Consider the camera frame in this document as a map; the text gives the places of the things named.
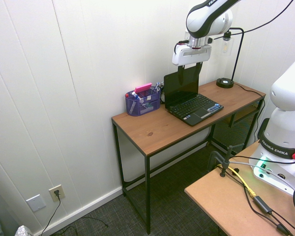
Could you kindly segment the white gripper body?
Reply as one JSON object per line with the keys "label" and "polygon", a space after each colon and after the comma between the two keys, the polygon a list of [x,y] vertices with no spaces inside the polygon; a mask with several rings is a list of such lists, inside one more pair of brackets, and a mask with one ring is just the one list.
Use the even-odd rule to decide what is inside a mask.
{"label": "white gripper body", "polygon": [[172,63],[177,66],[208,61],[211,54],[211,46],[204,45],[200,49],[192,49],[188,45],[178,45],[173,53]]}

